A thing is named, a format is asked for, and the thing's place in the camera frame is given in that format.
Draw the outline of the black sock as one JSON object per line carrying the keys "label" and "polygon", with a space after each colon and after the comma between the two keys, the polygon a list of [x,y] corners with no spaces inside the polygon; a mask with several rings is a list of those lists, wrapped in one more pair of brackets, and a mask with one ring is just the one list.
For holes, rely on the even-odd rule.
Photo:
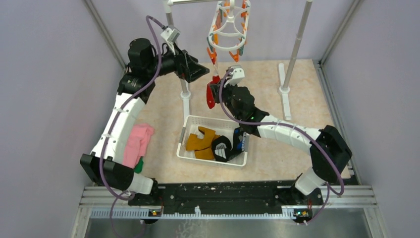
{"label": "black sock", "polygon": [[218,162],[227,163],[245,151],[246,133],[238,127],[232,132],[232,141],[226,136],[220,136],[211,143],[211,151]]}

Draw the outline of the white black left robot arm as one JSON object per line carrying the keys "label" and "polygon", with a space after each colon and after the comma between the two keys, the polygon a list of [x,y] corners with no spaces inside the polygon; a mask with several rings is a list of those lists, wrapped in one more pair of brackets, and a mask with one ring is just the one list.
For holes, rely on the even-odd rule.
{"label": "white black left robot arm", "polygon": [[154,75],[174,73],[181,80],[194,82],[209,73],[186,50],[169,46],[160,57],[150,40],[138,38],[129,44],[127,72],[119,82],[111,116],[97,144],[89,154],[83,154],[80,165],[88,177],[99,185],[140,194],[147,205],[158,201],[159,192],[152,178],[134,172],[123,162],[124,149],[137,115],[146,105],[154,87]]}

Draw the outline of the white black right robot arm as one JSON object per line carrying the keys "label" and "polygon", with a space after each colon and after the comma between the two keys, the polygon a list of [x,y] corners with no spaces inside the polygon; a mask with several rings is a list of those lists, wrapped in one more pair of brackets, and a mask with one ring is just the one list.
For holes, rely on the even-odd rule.
{"label": "white black right robot arm", "polygon": [[344,193],[341,173],[353,153],[337,128],[326,125],[317,129],[278,119],[255,106],[247,87],[210,83],[207,97],[220,104],[225,114],[247,134],[274,139],[310,155],[311,167],[296,179],[290,191],[294,203],[304,204],[311,192],[325,183],[339,183],[340,191],[334,193]]}

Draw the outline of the mustard yellow sock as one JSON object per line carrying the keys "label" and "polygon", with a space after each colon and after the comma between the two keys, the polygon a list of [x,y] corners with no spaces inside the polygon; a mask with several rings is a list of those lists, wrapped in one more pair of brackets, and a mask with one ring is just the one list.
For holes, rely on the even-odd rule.
{"label": "mustard yellow sock", "polygon": [[197,134],[191,133],[186,143],[187,151],[207,149],[211,147],[211,144],[214,140],[220,137],[215,133],[215,130],[206,127],[199,126],[198,130],[203,138],[198,138]]}
{"label": "mustard yellow sock", "polygon": [[195,150],[194,154],[196,159],[214,160],[214,155],[210,147],[203,150]]}

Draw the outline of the white plastic clip hanger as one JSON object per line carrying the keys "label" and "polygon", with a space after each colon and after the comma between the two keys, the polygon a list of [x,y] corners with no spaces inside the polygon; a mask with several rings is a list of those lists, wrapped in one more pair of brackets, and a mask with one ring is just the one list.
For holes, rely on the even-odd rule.
{"label": "white plastic clip hanger", "polygon": [[247,43],[251,2],[241,0],[236,6],[233,0],[220,0],[216,4],[215,14],[207,36],[208,49],[229,52],[232,55],[243,54]]}

